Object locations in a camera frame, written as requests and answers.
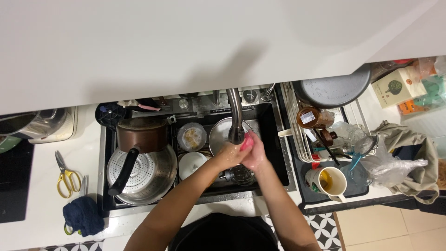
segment white tile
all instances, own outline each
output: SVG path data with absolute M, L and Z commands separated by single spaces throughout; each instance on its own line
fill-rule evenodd
M 401 209 L 409 234 L 446 227 L 446 216 L 420 210 Z
M 410 234 L 415 251 L 444 251 L 446 250 L 446 227 Z
M 408 235 L 347 246 L 345 248 L 346 251 L 414 251 Z
M 337 212 L 346 246 L 407 235 L 399 208 L 369 206 Z

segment white mug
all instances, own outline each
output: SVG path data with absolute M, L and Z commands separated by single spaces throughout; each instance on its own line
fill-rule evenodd
M 330 174 L 333 184 L 328 191 L 325 191 L 319 181 L 319 177 L 322 171 Z M 342 195 L 347 188 L 347 180 L 341 170 L 335 167 L 319 167 L 311 169 L 305 174 L 305 183 L 313 191 L 326 194 L 334 201 L 345 202 L 345 197 Z

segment brown saucepan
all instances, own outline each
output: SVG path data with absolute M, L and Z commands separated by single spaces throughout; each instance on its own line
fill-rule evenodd
M 167 122 L 153 117 L 136 117 L 120 121 L 116 126 L 118 148 L 127 152 L 121 172 L 108 190 L 109 195 L 122 193 L 138 154 L 155 152 L 167 146 Z

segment black and white tile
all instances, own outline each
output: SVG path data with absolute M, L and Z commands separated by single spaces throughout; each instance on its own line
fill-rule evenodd
M 308 225 L 313 230 L 314 235 L 318 240 L 319 247 L 323 251 L 343 251 L 341 241 L 339 240 L 338 228 L 336 227 L 336 222 L 334 220 L 335 218 L 332 213 L 304 217 Z M 277 238 L 277 234 L 270 216 L 265 215 L 262 218 L 271 227 Z M 280 251 L 284 251 L 280 241 L 278 241 L 277 245 Z
M 104 240 L 41 247 L 39 251 L 102 251 Z

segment hand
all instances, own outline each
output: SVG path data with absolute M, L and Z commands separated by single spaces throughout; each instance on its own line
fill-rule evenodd
M 219 167 L 220 171 L 226 170 L 230 167 L 235 167 L 242 162 L 249 152 L 251 152 L 252 146 L 245 146 L 243 150 L 241 150 L 244 143 L 245 142 L 239 145 L 234 145 L 229 142 L 225 143 L 217 155 L 211 158 L 209 161 L 213 161 L 215 166 Z
M 242 164 L 256 173 L 259 171 L 259 166 L 267 162 L 268 159 L 265 155 L 263 142 L 260 140 L 259 136 L 257 136 L 257 134 L 255 134 L 252 130 L 249 130 L 248 133 L 254 141 L 254 145 L 252 146 L 251 152 L 249 152 L 243 159 Z

